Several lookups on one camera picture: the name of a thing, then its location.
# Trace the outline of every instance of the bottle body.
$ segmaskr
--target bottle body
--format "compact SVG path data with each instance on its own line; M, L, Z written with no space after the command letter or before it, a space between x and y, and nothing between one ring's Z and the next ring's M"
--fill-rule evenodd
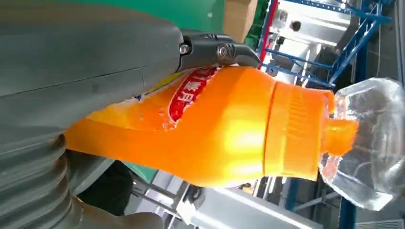
M163 169L199 186L239 185L263 176L275 81L253 68L229 67L209 75L215 76L195 101L181 107L178 119L169 120L170 102L190 93L179 85L195 74L166 87L159 99L145 99L142 109L127 102L124 110L107 107L91 114L65 133L68 148ZM115 124L123 113L137 120Z

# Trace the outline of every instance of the screw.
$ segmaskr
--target screw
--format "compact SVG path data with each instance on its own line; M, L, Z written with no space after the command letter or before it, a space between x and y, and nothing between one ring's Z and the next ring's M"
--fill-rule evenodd
M187 44L182 44L180 45L180 54L184 55L187 54L189 52L190 48Z
M218 58L222 59L224 57L226 57L226 55L228 54L228 51L226 49L225 46L218 46L217 50L216 50L216 55L218 56Z

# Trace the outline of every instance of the red pole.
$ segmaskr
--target red pole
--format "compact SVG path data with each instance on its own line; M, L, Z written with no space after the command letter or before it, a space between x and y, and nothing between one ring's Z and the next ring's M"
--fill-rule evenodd
M266 28L266 33L263 38L263 45L262 45L262 50L260 50L260 60L263 62L266 56L266 48L267 48L267 40L268 40L268 35L270 33L270 26L273 23L273 18L276 13L277 5L278 5L278 0L271 0L272 1L272 6L270 9L270 17L268 17L268 27Z

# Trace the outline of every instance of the bottle cap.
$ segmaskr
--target bottle cap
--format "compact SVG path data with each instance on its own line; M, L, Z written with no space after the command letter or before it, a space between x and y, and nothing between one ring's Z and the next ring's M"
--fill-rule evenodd
M351 149L358 124L329 119L333 99L331 91L276 84L265 145L266 175L316 180L322 153L342 156Z

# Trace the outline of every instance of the transparent bottle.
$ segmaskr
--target transparent bottle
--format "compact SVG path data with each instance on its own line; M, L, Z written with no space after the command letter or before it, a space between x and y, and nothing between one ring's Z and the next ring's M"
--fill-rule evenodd
M380 210L405 188L405 93L397 82L372 78L335 94L334 118L356 120L352 150L325 153L320 173L327 184L353 204Z

